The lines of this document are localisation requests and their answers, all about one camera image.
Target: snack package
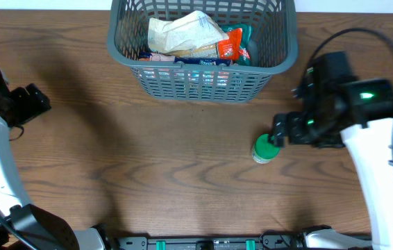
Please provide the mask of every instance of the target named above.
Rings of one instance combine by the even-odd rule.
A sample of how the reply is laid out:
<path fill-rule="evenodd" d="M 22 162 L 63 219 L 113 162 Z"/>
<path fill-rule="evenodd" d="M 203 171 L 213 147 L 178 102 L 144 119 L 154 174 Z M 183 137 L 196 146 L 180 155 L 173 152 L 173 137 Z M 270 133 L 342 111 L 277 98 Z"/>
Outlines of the snack package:
<path fill-rule="evenodd" d="M 174 62 L 175 56 L 164 56 L 158 53 L 140 52 L 140 61 Z"/>
<path fill-rule="evenodd" d="M 237 28 L 242 29 L 242 39 L 239 50 L 240 57 L 238 58 L 238 60 L 235 61 L 235 63 L 237 63 L 238 65 L 250 66 L 251 56 L 246 48 L 249 44 L 249 40 L 251 39 L 253 27 L 247 24 L 227 24 L 221 26 L 221 29 L 227 33 Z"/>
<path fill-rule="evenodd" d="M 242 29 L 234 29 L 227 32 L 227 35 L 229 36 L 227 40 L 222 40 L 198 49 L 172 51 L 167 53 L 167 55 L 179 58 L 221 58 L 237 60 L 240 57 Z"/>
<path fill-rule="evenodd" d="M 147 42 L 154 52 L 197 49 L 225 39 L 228 39 L 227 34 L 199 10 L 173 22 L 149 19 Z"/>
<path fill-rule="evenodd" d="M 198 65 L 220 65 L 225 64 L 226 66 L 231 65 L 232 60 L 229 59 L 214 59 L 214 58 L 175 58 L 175 62 L 183 62 L 186 64 L 198 64 Z"/>

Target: basket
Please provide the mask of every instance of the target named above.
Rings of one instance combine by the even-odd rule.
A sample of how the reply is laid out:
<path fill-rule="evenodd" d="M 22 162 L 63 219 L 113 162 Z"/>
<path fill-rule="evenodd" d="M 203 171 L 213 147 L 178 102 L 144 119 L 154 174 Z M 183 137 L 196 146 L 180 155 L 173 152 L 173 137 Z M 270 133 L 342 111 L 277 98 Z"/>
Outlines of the basket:
<path fill-rule="evenodd" d="M 139 61 L 149 51 L 149 19 L 173 21 L 201 10 L 219 25 L 249 24 L 248 50 L 257 67 Z M 108 51 L 129 66 L 144 90 L 159 99 L 247 102 L 298 55 L 294 0 L 113 0 Z"/>

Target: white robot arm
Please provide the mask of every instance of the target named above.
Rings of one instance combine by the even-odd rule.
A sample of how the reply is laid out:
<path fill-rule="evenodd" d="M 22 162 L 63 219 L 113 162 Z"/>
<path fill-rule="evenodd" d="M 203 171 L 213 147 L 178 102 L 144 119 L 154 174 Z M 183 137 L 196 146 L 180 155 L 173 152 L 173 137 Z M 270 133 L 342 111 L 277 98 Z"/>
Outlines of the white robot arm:
<path fill-rule="evenodd" d="M 341 131 L 356 166 L 371 221 L 371 242 L 340 235 L 332 229 L 306 236 L 308 247 L 347 249 L 366 247 L 374 250 L 393 249 L 393 118 L 380 119 Z"/>
<path fill-rule="evenodd" d="M 0 247 L 12 233 L 32 249 L 65 249 L 60 246 L 67 245 L 69 249 L 105 249 L 108 242 L 99 227 L 73 232 L 63 219 L 34 206 L 20 180 L 10 148 L 10 128 L 21 128 L 23 133 L 22 124 L 50 109 L 49 99 L 34 84 L 10 91 L 0 70 Z"/>

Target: green light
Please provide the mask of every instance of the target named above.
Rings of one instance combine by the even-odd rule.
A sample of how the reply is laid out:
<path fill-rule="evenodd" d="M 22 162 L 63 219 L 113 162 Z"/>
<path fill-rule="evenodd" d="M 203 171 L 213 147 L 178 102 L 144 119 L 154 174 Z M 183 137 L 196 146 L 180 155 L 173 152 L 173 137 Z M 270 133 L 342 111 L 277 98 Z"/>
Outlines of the green light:
<path fill-rule="evenodd" d="M 374 97 L 374 94 L 372 93 L 366 93 L 366 92 L 360 93 L 361 99 L 371 99 L 372 97 Z"/>

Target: small green bottle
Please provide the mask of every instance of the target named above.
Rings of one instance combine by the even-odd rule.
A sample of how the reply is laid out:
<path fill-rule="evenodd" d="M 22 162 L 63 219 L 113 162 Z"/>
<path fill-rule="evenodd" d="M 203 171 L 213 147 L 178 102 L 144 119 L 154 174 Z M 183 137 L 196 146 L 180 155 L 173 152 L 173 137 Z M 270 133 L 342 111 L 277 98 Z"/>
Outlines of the small green bottle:
<path fill-rule="evenodd" d="M 253 160 L 260 164 L 265 164 L 270 162 L 275 156 L 280 152 L 279 147 L 275 147 L 269 141 L 269 134 L 261 135 L 257 142 L 252 146 L 252 157 Z"/>

